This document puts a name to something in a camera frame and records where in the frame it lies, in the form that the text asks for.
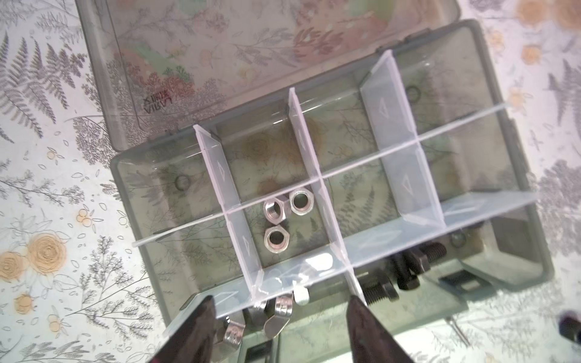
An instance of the black bolt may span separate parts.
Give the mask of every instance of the black bolt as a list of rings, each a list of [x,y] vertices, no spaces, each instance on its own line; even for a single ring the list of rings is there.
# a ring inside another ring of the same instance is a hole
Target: black bolt
[[[398,300],[399,295],[385,271],[382,269],[376,269],[374,274],[377,276],[378,282],[374,285],[363,288],[363,296],[365,297],[367,304],[374,304],[386,297],[389,301]]]
[[[446,247],[440,242],[434,242],[426,246],[421,246],[419,250],[426,254],[429,263],[445,257],[448,253]]]
[[[412,275],[407,268],[403,253],[396,253],[392,256],[393,266],[397,275],[397,286],[401,290],[414,290],[419,287],[419,280],[416,275]]]
[[[376,283],[375,285],[363,288],[363,296],[365,297],[365,302],[367,302],[368,305],[371,305],[385,299],[388,295],[381,287],[381,284]]]

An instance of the table surface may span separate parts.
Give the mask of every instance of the table surface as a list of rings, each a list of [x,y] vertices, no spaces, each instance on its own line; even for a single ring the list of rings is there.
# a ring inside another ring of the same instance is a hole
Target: table surface
[[[444,321],[396,339],[416,362],[581,361],[557,329],[561,314],[581,311],[581,2],[459,3],[481,22],[512,105],[555,277],[457,315],[470,348]],[[147,362],[164,324],[112,181],[76,7],[2,4],[3,91],[20,87],[25,62],[29,72],[68,66],[37,104],[0,96],[18,107],[0,106],[0,362]],[[29,84],[23,95],[37,90]]]

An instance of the hex nut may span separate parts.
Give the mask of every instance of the hex nut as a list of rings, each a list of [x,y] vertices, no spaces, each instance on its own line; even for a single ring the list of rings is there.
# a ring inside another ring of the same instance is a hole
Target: hex nut
[[[296,215],[305,215],[315,206],[314,194],[306,188],[297,188],[290,192],[290,209]]]
[[[291,201],[284,195],[266,200],[262,206],[266,219],[272,224],[280,224],[291,214]]]
[[[291,235],[282,226],[276,225],[264,232],[264,245],[272,253],[280,253],[289,246]]]

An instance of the clear plastic lid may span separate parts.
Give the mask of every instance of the clear plastic lid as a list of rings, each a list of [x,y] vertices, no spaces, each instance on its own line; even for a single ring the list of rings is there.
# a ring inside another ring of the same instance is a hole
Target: clear plastic lid
[[[116,150],[452,23],[454,0],[77,2]]]

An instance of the threaded bolt shaft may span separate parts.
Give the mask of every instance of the threaded bolt shaft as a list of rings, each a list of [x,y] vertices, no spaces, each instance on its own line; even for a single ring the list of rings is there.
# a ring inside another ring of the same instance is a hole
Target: threaded bolt shaft
[[[375,304],[376,302],[383,300],[387,297],[387,294],[383,290],[380,284],[366,287],[363,289],[363,296],[368,305]]]
[[[426,256],[428,257],[428,262],[430,263],[439,260],[442,257],[445,257],[446,254],[448,253],[446,247],[440,242],[435,242],[427,246],[422,246],[420,247],[420,251],[426,254]]]

